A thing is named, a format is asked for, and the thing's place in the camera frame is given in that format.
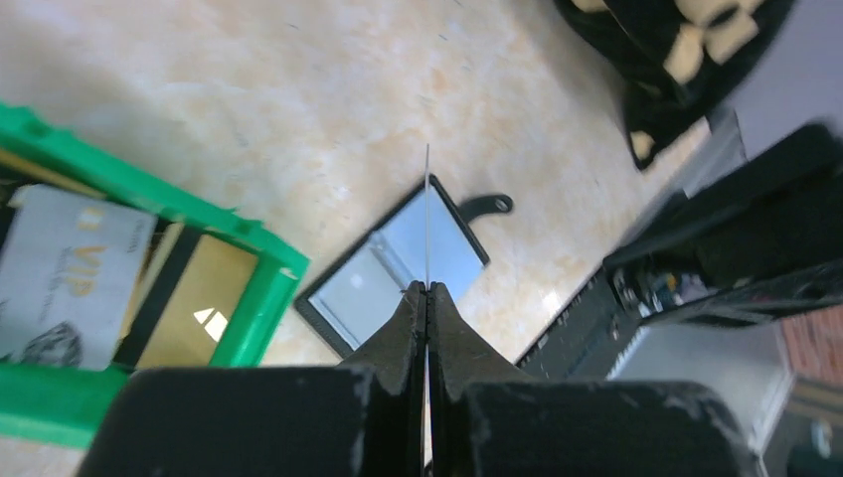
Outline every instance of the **green plastic box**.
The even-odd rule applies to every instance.
[[[245,248],[257,267],[210,366],[256,366],[290,304],[308,259],[259,221],[239,218],[53,129],[27,108],[0,104],[0,148],[165,219],[184,222]],[[125,371],[0,364],[0,434],[87,447]]]

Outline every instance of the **marble floor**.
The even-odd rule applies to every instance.
[[[512,196],[472,225],[491,263],[458,303],[510,360],[708,134],[639,174],[619,88],[552,0],[0,3],[0,100],[264,220],[311,257],[305,283],[421,178],[426,143],[456,202]],[[264,362],[337,361],[290,310]],[[3,476],[80,457],[0,439]]]

